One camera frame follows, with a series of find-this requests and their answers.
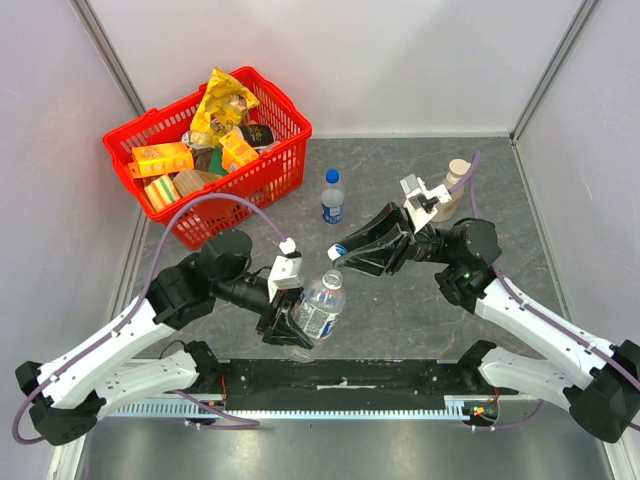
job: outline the gray tabletop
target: gray tabletop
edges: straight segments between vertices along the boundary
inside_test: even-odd
[[[331,267],[326,255],[331,244],[364,225],[386,202],[403,201],[400,179],[415,173],[427,186],[436,186],[451,159],[468,159],[475,149],[484,154],[476,175],[480,214],[496,224],[504,252],[499,265],[516,285],[559,313],[542,244],[506,138],[313,139],[308,145],[304,184],[266,211],[296,241],[305,276],[315,278]],[[340,171],[346,189],[345,219],[338,225],[328,225],[321,218],[320,194],[329,168]],[[470,214],[467,195],[449,223]],[[148,273],[163,228],[157,224],[149,228],[136,291]],[[253,266],[270,265],[278,254],[272,231],[255,216],[239,228],[253,239]],[[160,267],[173,265],[188,253],[171,237]],[[381,278],[344,271],[347,304],[318,357],[449,360],[479,339],[516,353],[532,353],[501,328],[449,305],[433,278],[442,269],[442,265],[408,263],[399,274]],[[255,333],[257,320],[251,312],[218,302],[213,314],[141,356],[156,357],[171,340],[197,339],[207,341],[218,358],[285,358],[286,349],[261,343]]]

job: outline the robotic arm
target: robotic arm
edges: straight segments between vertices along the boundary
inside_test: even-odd
[[[491,267],[502,253],[492,223],[466,218],[451,229],[433,228],[428,222],[437,213],[437,203],[450,200],[446,188],[430,191],[414,175],[401,183],[404,205],[388,203],[371,222],[331,247],[334,266],[381,276],[394,275],[406,261],[445,264],[435,279],[449,303],[513,333],[545,357],[534,360],[480,341],[459,363],[492,386],[568,410],[597,438],[617,441],[640,410],[640,393],[592,350],[605,352],[638,378],[640,347],[629,340],[613,345],[528,297]]]
[[[131,304],[108,325],[68,353],[39,364],[25,362],[16,377],[25,395],[46,380],[51,383],[35,397],[29,410],[36,430],[52,445],[68,443],[125,404],[166,391],[191,388],[208,391],[219,382],[219,364],[205,342],[191,342],[174,355],[139,367],[124,366],[144,348],[212,312],[216,299],[260,315],[256,330],[265,343],[313,348],[311,340],[291,318],[302,292],[302,258],[293,240],[281,245],[267,279],[248,272],[252,242],[238,230],[224,231],[201,252],[161,271],[140,308],[119,331]],[[100,343],[105,334],[111,338]],[[98,343],[71,365],[69,359]]]

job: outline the water bottle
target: water bottle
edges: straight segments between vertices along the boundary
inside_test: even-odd
[[[292,360],[313,361],[321,345],[331,335],[346,300],[342,274],[338,270],[329,270],[305,288],[293,309],[293,319],[315,346],[313,350],[295,347],[291,353]]]
[[[330,224],[339,223],[344,218],[344,189],[340,180],[340,172],[327,171],[327,183],[322,192],[322,218]]]

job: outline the beige bottle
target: beige bottle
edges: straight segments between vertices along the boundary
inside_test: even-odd
[[[449,162],[449,171],[447,175],[444,177],[443,184],[447,188],[451,188],[453,185],[458,183],[462,176],[467,173],[471,164],[466,160],[462,160],[460,158],[456,158],[455,160],[451,160]],[[451,194],[451,201],[449,203],[445,203],[441,205],[438,203],[436,208],[438,209],[438,213],[431,220],[432,222],[446,222],[453,214],[456,213],[458,209],[458,205],[462,201],[462,197],[464,196],[464,186],[457,190],[456,192]]]

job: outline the blue bottle cap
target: blue bottle cap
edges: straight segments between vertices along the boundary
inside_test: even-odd
[[[337,170],[334,170],[333,168],[331,170],[327,170],[327,183],[338,183],[338,181],[340,181],[340,172],[338,172]]]

